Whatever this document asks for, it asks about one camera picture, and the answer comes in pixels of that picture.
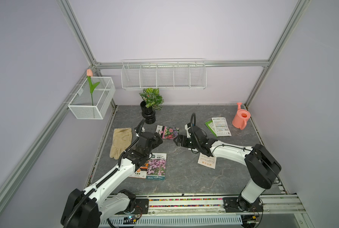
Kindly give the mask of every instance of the beige glove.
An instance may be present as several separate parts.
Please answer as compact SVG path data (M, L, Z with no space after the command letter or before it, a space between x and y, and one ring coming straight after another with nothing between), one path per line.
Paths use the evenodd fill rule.
M115 128L112 136L110 157L118 160L120 154L130 146L132 136L131 128Z

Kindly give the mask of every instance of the black pot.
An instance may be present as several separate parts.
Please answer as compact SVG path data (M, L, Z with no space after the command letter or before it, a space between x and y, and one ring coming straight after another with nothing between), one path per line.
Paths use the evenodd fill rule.
M145 107L145 101L140 103L140 108L142 109L142 116L145 119L146 124L152 124L156 121L156 112L153 110L153 107Z

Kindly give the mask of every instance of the vent grille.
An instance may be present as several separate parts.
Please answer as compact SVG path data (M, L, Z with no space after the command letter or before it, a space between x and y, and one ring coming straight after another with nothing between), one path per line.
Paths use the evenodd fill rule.
M242 225L240 215L216 215L216 216L145 216L134 225L123 225L123 217L110 218L117 227L129 226L215 226L215 225ZM107 221L103 221L100 227L110 227Z

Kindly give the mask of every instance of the gray marble tabletop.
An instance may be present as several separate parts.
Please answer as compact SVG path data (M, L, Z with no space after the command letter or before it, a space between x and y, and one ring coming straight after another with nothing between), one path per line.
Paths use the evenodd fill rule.
M185 124L190 122L191 114L196 113L196 125L202 128L208 138L216 138L204 124L212 117L225 117L231 136L217 139L240 146L254 146L259 143L257 134L248 121L244 130L235 128L231 121L236 112L236 105L165 105L156 111L156 122L144 124L145 131L155 132L157 125L179 127L179 134L186 134ZM134 128L143 119L140 106L118 106L116 117L112 123L109 137L97 165L93 182L102 177L118 160L110 158L112 135L115 128ZM197 163L199 154L193 154L187 148L178 147L170 139L164 139L163 144L155 148L153 153L167 153L166 179L147 180L128 177L113 193L128 189L133 193L220 193L239 194L250 180L247 167L224 158L217 158L216 168L202 166ZM280 194L276 184L264 194Z

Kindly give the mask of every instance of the white mesh basket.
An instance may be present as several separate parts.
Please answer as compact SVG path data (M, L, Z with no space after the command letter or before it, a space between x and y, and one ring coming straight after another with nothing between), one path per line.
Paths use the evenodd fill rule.
M69 109L77 119L102 120L115 93L115 86L111 77L91 77L92 84L100 82L92 93L91 100L90 85L87 79L72 100L68 103Z
M125 90L143 88L204 89L205 62L123 64L121 82Z

